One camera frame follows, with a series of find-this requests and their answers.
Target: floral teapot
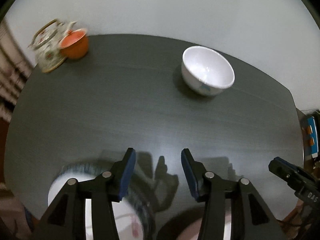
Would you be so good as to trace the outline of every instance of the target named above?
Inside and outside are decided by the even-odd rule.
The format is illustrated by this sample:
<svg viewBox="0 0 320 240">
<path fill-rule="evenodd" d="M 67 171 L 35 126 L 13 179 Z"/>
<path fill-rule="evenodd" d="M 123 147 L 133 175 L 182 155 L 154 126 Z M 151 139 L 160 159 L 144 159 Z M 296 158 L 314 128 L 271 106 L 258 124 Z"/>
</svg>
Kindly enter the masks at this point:
<svg viewBox="0 0 320 240">
<path fill-rule="evenodd" d="M 59 67 L 67 57 L 60 53 L 58 48 L 59 41 L 63 38 L 65 33 L 72 28 L 76 22 L 62 23 L 58 19 L 43 26 L 32 39 L 28 46 L 36 53 L 36 61 L 42 72 L 48 73 Z"/>
</svg>

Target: gray table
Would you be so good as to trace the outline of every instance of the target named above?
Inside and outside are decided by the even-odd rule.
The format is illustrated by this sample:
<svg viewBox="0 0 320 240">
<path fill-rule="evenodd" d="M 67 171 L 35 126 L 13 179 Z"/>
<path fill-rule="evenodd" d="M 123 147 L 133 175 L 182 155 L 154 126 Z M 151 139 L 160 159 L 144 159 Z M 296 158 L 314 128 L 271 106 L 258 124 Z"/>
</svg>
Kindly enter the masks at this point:
<svg viewBox="0 0 320 240">
<path fill-rule="evenodd" d="M 180 163 L 186 147 L 225 179 L 249 178 L 277 218 L 294 208 L 293 191 L 268 171 L 276 156 L 302 164 L 289 90 L 223 54 L 235 71 L 234 85 L 215 98 L 201 97 L 180 75 L 182 53 L 193 45 L 189 42 L 101 35 L 91 36 L 89 43 L 89 53 L 79 61 L 66 61 L 50 74 L 36 68 L 13 113 L 5 180 L 37 218 L 63 165 L 120 159 L 128 147 L 150 156 L 151 172 L 164 156 L 167 173 L 179 178 L 171 206 L 156 214 L 157 230 L 196 206 Z"/>
</svg>

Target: screw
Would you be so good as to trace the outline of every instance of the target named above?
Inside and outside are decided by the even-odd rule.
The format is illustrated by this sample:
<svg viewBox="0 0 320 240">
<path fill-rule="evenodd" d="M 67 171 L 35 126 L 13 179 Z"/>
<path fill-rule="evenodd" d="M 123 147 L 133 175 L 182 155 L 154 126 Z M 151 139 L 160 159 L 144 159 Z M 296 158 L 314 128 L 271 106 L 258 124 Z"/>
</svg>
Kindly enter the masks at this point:
<svg viewBox="0 0 320 240">
<path fill-rule="evenodd" d="M 110 178 L 111 177 L 111 172 L 110 171 L 105 171 L 104 173 L 102 173 L 102 177 L 104 178 Z"/>
<path fill-rule="evenodd" d="M 214 177 L 214 173 L 212 171 L 207 171 L 204 174 L 208 179 L 212 179 Z"/>
<path fill-rule="evenodd" d="M 68 179 L 68 184 L 71 186 L 71 185 L 74 185 L 76 183 L 76 179 Z"/>
<path fill-rule="evenodd" d="M 242 184 L 244 184 L 244 185 L 248 185 L 248 184 L 250 183 L 250 181 L 249 181 L 248 179 L 246 179 L 246 178 L 242 178 L 242 179 L 240 180 L 240 182 L 241 182 Z"/>
</svg>

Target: curtain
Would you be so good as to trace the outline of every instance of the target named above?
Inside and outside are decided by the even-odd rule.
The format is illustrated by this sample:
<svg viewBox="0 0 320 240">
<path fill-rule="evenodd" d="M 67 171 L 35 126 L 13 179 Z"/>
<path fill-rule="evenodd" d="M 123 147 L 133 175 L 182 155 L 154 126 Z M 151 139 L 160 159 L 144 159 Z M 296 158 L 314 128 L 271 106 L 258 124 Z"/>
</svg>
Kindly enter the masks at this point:
<svg viewBox="0 0 320 240">
<path fill-rule="evenodd" d="M 14 106 L 17 103 L 32 65 L 15 43 L 9 28 L 0 22 L 0 118 L 10 122 Z"/>
</svg>

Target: orange bowl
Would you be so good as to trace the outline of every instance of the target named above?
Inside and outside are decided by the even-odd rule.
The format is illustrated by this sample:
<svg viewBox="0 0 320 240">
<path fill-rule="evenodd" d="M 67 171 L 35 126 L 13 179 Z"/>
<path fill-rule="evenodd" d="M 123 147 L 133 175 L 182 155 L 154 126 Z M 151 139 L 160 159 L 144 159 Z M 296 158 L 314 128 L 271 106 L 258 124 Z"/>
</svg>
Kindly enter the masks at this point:
<svg viewBox="0 0 320 240">
<path fill-rule="evenodd" d="M 71 59 L 82 58 L 89 49 L 89 40 L 86 33 L 87 29 L 78 29 L 65 36 L 59 42 L 61 54 Z"/>
</svg>

